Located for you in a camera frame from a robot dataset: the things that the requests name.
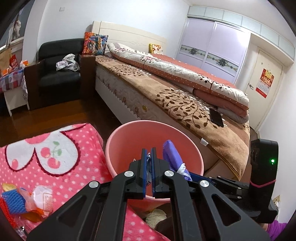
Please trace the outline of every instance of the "pink rubber band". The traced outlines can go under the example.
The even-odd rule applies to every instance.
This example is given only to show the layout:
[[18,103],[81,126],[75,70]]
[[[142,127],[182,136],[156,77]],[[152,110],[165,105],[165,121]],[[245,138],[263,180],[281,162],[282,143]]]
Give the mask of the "pink rubber band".
[[275,182],[276,182],[276,179],[274,179],[274,180],[271,181],[271,182],[268,182],[268,183],[262,184],[262,185],[257,185],[257,184],[252,183],[251,180],[250,180],[250,184],[251,184],[252,186],[254,186],[254,187],[257,187],[257,188],[263,188],[263,187],[266,187],[266,186],[268,186],[268,185],[270,185],[270,184],[273,184],[273,183],[275,183]]

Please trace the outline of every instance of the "silver screw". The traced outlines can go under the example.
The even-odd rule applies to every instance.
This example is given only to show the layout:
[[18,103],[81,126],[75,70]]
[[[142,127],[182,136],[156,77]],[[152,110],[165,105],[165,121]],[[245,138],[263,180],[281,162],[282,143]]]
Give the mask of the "silver screw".
[[132,177],[132,176],[133,176],[133,172],[132,172],[132,171],[126,171],[126,172],[124,173],[124,175],[125,175],[126,177]]
[[201,180],[200,185],[204,188],[208,187],[210,184],[207,180]]
[[174,175],[174,172],[173,171],[165,171],[165,175],[167,176],[167,177],[171,177],[171,176],[173,176]]
[[99,183],[97,181],[92,181],[89,183],[89,187],[90,188],[97,188],[99,185]]

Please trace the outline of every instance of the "yellow pillow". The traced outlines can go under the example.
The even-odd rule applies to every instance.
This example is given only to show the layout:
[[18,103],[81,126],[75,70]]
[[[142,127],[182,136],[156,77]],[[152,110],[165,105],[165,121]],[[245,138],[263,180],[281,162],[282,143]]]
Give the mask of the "yellow pillow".
[[163,48],[157,44],[149,44],[149,53],[163,54]]

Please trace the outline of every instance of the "purple sleeve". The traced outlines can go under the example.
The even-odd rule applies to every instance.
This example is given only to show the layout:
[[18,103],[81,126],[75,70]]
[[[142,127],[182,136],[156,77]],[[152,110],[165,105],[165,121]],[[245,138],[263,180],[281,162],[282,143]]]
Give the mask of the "purple sleeve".
[[268,224],[267,232],[271,241],[274,241],[279,236],[286,225],[286,223],[279,223],[277,220],[274,220],[273,223]]

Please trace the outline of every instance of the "armchair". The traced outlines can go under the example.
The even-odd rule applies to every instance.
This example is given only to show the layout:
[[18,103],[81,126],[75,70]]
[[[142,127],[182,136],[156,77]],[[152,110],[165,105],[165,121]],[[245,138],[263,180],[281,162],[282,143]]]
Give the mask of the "armchair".
[[[28,103],[31,110],[94,94],[95,56],[82,55],[84,39],[47,42],[38,51],[38,63],[25,68]],[[80,71],[56,71],[56,63],[75,54]]]

